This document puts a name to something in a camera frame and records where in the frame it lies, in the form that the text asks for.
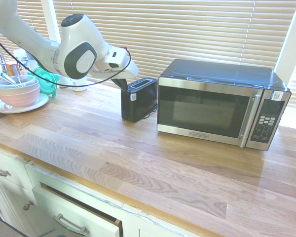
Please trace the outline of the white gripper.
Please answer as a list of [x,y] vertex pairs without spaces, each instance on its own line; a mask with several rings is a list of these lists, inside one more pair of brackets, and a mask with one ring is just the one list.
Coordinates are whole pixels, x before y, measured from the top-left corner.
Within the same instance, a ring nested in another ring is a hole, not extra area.
[[119,68],[112,68],[103,72],[96,71],[95,67],[91,69],[91,76],[95,79],[108,79],[112,78],[114,84],[123,90],[127,90],[127,81],[126,79],[134,79],[138,76],[139,69],[135,62],[129,58],[126,59],[126,62]]

